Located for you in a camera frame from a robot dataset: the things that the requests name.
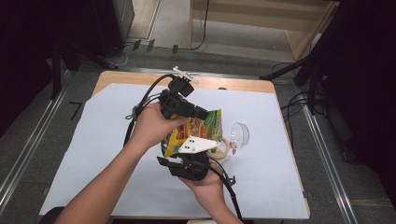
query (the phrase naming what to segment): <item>black stand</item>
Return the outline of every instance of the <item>black stand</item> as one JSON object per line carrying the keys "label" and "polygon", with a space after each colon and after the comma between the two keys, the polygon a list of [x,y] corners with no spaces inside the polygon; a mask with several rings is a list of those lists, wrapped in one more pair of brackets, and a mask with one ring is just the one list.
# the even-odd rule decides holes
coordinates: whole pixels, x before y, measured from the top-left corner
{"label": "black stand", "polygon": [[92,54],[88,50],[84,49],[82,46],[70,41],[68,39],[59,38],[52,46],[52,95],[51,100],[59,94],[62,84],[61,84],[61,56],[66,64],[67,68],[73,71],[78,71],[81,66],[81,62],[77,57],[77,53],[84,54],[92,61],[98,63],[106,69],[118,69],[117,66],[110,65],[106,63],[98,56]]}
{"label": "black stand", "polygon": [[319,72],[320,66],[319,62],[323,55],[326,54],[326,51],[329,50],[328,46],[330,46],[330,41],[333,40],[334,35],[338,30],[338,26],[341,24],[343,18],[345,17],[345,2],[342,2],[337,9],[333,20],[330,22],[329,26],[322,34],[318,43],[312,48],[311,52],[308,53],[307,56],[302,58],[300,61],[296,63],[292,63],[279,71],[274,72],[265,77],[259,77],[261,80],[272,80],[274,78],[280,77],[290,71],[293,71],[296,68],[301,67],[300,71],[297,73],[296,77],[294,78],[294,83],[297,86],[302,86],[305,82],[310,78],[311,83],[309,86],[309,93],[308,93],[308,108],[311,113],[314,115],[314,102],[315,102],[315,91],[318,84],[318,79],[320,75],[323,75]]}

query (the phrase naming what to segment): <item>hand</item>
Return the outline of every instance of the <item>hand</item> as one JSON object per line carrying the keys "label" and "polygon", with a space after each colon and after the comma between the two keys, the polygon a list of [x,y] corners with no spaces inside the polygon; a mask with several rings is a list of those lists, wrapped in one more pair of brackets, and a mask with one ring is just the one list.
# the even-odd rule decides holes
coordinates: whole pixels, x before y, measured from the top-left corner
{"label": "hand", "polygon": [[188,120],[182,117],[165,119],[161,113],[160,103],[149,104],[137,118],[134,132],[128,143],[133,141],[134,145],[138,144],[147,151],[150,147],[160,143],[172,130],[186,123]]}
{"label": "hand", "polygon": [[208,171],[206,177],[200,181],[191,181],[185,178],[180,180],[189,187],[199,204],[210,214],[226,207],[223,193],[223,183],[218,175]]}

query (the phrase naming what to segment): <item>metal frame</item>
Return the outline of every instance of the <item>metal frame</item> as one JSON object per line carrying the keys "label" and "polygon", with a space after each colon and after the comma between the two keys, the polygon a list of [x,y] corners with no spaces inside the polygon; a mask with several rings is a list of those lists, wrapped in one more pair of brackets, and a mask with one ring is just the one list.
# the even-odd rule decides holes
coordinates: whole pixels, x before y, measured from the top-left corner
{"label": "metal frame", "polygon": [[46,132],[50,122],[52,121],[53,116],[58,110],[59,105],[61,104],[65,91],[67,89],[68,84],[71,81],[70,72],[66,71],[64,74],[64,86],[61,89],[58,96],[56,96],[53,100],[49,102],[49,105],[46,108],[43,116],[40,121],[35,126],[30,137],[27,139],[23,150],[21,151],[20,156],[15,161],[11,170],[9,171],[5,181],[0,187],[0,216],[4,212],[6,205],[11,198],[15,188],[18,186],[18,183],[21,180],[21,177],[26,170],[30,160],[33,158],[35,154],[35,150],[37,149],[38,144],[41,141],[44,133]]}
{"label": "metal frame", "polygon": [[332,191],[340,208],[341,215],[343,216],[345,223],[356,224],[358,223],[358,220],[353,211],[352,203],[347,196],[347,191],[345,190],[337,169],[332,162],[332,156],[330,155],[329,149],[327,148],[326,142],[320,131],[317,118],[315,115],[312,115],[307,105],[304,105],[304,114],[317,145],[319,155],[332,186]]}

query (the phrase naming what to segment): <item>black cable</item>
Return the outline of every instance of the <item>black cable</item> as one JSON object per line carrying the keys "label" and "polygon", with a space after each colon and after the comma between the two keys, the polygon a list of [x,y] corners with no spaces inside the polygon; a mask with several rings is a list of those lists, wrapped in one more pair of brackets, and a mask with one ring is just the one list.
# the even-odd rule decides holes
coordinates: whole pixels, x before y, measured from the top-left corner
{"label": "black cable", "polygon": [[[283,117],[283,119],[284,119],[284,121],[287,121],[287,122],[288,122],[288,126],[289,126],[289,135],[290,135],[290,145],[291,145],[291,149],[292,149],[292,150],[294,150],[294,137],[293,137],[293,130],[292,130],[292,127],[291,127],[290,117],[293,116],[293,115],[295,115],[295,114],[297,114],[297,113],[302,109],[301,106],[307,105],[307,103],[308,103],[308,99],[306,99],[306,98],[300,99],[300,100],[296,100],[296,101],[294,101],[294,102],[293,102],[293,100],[294,100],[296,97],[298,97],[298,96],[300,96],[300,95],[302,95],[302,94],[306,94],[306,93],[308,93],[308,92],[309,92],[309,91],[301,91],[301,92],[295,94],[293,97],[291,97],[291,99],[289,100],[289,103],[288,103],[287,105],[284,105],[284,106],[281,106],[281,107],[280,107],[281,110],[287,109],[287,114],[286,114],[286,116]],[[324,95],[324,94],[321,93],[321,92],[315,92],[314,94],[316,94],[316,95]],[[294,106],[294,105],[298,105],[298,107],[295,107],[295,108],[293,108],[292,110],[290,110],[290,108],[291,108],[292,106]],[[314,101],[314,105],[324,105],[324,104],[323,104],[320,100],[315,100],[315,101]]]}
{"label": "black cable", "polygon": [[231,200],[233,201],[233,207],[235,208],[235,212],[236,215],[238,216],[238,218],[242,220],[242,215],[241,215],[241,210],[239,209],[239,205],[238,205],[238,201],[236,200],[236,194],[233,191],[233,187],[230,185],[230,183],[228,182],[228,180],[224,177],[224,175],[222,175],[218,170],[216,170],[215,168],[211,167],[210,165],[206,165],[203,163],[200,163],[198,161],[185,161],[187,164],[192,164],[192,165],[199,165],[199,166],[203,166],[209,170],[211,170],[213,173],[215,173],[216,175],[219,176],[220,180],[222,181],[222,183],[224,184],[224,186],[226,187],[226,189],[228,190],[228,192],[230,193],[231,196]]}
{"label": "black cable", "polygon": [[186,50],[196,50],[196,49],[200,48],[205,42],[205,39],[206,39],[206,22],[207,22],[207,12],[209,11],[209,2],[210,2],[210,0],[207,0],[206,13],[205,13],[205,22],[204,22],[204,38],[202,39],[201,44],[198,47],[193,48],[193,49],[186,49]]}
{"label": "black cable", "polygon": [[208,166],[207,167],[209,170],[213,171],[213,173],[215,173],[216,175],[218,175],[221,179],[221,181],[223,182],[224,186],[227,188],[227,190],[230,192],[230,196],[231,196],[231,200],[233,201],[233,207],[235,208],[235,212],[236,215],[238,216],[238,218],[243,221],[242,219],[242,215],[241,215],[241,210],[239,209],[239,205],[238,205],[238,201],[236,200],[236,194],[233,191],[233,188],[231,187],[230,183],[228,182],[228,180],[226,180],[224,178],[224,176],[219,173],[218,170],[216,170],[215,168]]}
{"label": "black cable", "polygon": [[154,81],[154,83],[151,84],[151,86],[148,88],[148,91],[146,92],[146,94],[143,96],[142,100],[140,101],[139,105],[137,105],[136,107],[134,107],[134,111],[131,117],[127,116],[126,118],[132,118],[131,122],[128,125],[128,129],[126,131],[125,134],[125,138],[124,138],[124,146],[126,145],[126,143],[129,141],[129,138],[131,137],[131,133],[132,130],[134,129],[134,123],[137,120],[137,117],[139,116],[139,114],[142,112],[142,110],[144,109],[144,107],[147,105],[145,104],[149,94],[151,93],[151,91],[154,89],[155,86],[157,86],[158,83],[160,83],[160,81],[162,81],[164,78],[166,77],[171,77],[172,79],[175,78],[176,76],[173,74],[166,74],[163,75],[161,77],[159,77],[157,80]]}

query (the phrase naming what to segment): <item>person's left hand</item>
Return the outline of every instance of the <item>person's left hand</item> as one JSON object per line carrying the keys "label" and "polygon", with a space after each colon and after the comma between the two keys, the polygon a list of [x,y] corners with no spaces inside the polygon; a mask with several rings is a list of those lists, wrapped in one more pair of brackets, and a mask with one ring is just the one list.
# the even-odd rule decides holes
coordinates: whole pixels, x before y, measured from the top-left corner
{"label": "person's left hand", "polygon": [[172,130],[186,123],[189,119],[178,117],[165,119],[161,113],[160,103],[147,105],[137,117],[134,132],[127,145],[133,142],[145,150],[159,144]]}

